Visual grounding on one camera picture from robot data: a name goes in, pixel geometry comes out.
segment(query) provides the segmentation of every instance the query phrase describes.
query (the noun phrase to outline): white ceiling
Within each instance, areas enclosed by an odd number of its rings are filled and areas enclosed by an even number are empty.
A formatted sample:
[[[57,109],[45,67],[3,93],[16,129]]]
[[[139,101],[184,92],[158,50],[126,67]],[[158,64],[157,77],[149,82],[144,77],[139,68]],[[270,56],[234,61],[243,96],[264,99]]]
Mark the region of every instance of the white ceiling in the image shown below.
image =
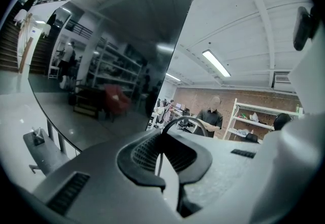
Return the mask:
[[[101,0],[89,3],[96,8],[103,4]],[[312,1],[193,0],[169,73],[186,86],[270,90],[273,73],[290,71],[304,53],[293,48],[299,6],[310,10]],[[207,49],[227,68],[230,78],[202,56]]]

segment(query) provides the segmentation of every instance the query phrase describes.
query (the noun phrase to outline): red armchair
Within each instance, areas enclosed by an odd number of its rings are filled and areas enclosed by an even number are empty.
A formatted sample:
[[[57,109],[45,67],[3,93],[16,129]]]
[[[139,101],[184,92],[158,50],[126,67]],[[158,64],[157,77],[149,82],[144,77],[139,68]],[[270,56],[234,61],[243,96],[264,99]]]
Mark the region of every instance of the red armchair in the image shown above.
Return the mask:
[[[105,96],[106,107],[113,115],[123,114],[131,105],[131,100],[123,93],[119,85],[106,85]]]

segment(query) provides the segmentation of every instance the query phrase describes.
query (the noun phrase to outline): staircase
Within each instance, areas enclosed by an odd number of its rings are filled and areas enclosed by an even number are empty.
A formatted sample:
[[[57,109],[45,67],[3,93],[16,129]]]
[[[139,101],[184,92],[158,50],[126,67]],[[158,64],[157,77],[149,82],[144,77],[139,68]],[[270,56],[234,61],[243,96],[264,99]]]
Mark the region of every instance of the staircase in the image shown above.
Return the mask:
[[[16,3],[0,31],[0,70],[18,72],[17,44],[20,27],[15,26],[14,17],[22,5]]]
[[[31,59],[29,73],[47,75],[54,44],[59,33],[60,28],[52,26],[48,37],[40,36]]]

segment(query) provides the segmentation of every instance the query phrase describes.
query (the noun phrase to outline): brick wall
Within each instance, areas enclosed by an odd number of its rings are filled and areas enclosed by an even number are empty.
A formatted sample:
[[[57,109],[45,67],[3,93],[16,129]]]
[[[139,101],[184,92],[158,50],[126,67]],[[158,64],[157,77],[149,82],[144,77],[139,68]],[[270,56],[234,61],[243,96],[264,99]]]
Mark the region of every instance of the brick wall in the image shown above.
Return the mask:
[[[221,105],[219,112],[223,115],[222,129],[215,132],[215,136],[222,138],[228,126],[231,113],[233,111],[235,98],[237,102],[246,103],[256,106],[281,109],[287,111],[296,111],[296,106],[301,103],[297,96],[277,94],[262,91],[243,91],[243,90],[218,90],[218,89],[200,89],[200,88],[177,88],[174,100],[175,103],[185,104],[190,109],[191,113],[198,114],[201,109],[208,109],[209,102],[214,96],[221,98]],[[240,110],[239,114],[244,113],[248,118],[252,111]],[[263,113],[257,113],[260,122],[272,125],[275,116]],[[263,139],[264,135],[268,132],[267,129],[262,127],[246,124],[237,121],[235,124],[236,129],[254,130],[254,134]],[[234,139],[235,135],[231,135],[230,140]]]

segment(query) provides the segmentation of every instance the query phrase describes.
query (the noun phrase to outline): wall-mounted air conditioner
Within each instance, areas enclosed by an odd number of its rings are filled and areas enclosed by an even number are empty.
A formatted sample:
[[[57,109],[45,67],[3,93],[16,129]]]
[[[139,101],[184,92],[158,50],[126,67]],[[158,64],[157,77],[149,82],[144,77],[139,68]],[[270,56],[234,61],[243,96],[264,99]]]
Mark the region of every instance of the wall-mounted air conditioner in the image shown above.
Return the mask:
[[[289,81],[288,73],[276,73],[274,77],[274,90],[284,92],[296,92]]]

